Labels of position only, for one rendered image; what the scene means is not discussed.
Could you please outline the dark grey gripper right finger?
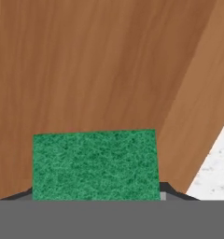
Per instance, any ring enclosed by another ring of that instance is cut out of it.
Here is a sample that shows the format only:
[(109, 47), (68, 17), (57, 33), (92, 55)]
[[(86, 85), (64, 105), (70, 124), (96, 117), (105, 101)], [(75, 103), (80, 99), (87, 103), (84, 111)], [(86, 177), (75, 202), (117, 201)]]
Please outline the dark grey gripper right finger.
[(179, 199), (187, 201), (196, 201), (196, 198), (188, 196), (180, 191), (175, 190), (168, 182), (160, 183), (161, 192), (166, 192), (167, 194), (173, 195)]

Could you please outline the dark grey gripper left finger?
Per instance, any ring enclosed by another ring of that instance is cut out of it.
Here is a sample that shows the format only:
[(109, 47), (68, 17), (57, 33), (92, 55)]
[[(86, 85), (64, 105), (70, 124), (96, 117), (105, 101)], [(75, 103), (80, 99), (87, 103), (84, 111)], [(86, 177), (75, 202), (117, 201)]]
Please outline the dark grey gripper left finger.
[(24, 197), (32, 199), (32, 193), (33, 193), (33, 188), (30, 188), (26, 191), (23, 191), (23, 192), (8, 196), (6, 198), (0, 199), (0, 201), (3, 201), (3, 200), (6, 200), (6, 201), (19, 200), (19, 199), (24, 198)]

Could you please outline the green sponge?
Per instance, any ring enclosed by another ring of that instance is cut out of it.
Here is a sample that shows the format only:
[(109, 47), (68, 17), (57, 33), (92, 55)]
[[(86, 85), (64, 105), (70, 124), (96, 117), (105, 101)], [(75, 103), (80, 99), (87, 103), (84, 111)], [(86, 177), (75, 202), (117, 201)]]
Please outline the green sponge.
[(156, 132), (36, 134), (35, 201), (158, 201)]

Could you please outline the brown wooden cutting board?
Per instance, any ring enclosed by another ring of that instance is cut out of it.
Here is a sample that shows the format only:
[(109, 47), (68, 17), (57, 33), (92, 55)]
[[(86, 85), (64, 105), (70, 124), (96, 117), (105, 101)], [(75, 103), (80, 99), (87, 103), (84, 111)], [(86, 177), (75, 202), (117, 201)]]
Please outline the brown wooden cutting board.
[(224, 125), (224, 0), (0, 0), (0, 199), (35, 134), (153, 128), (185, 191)]

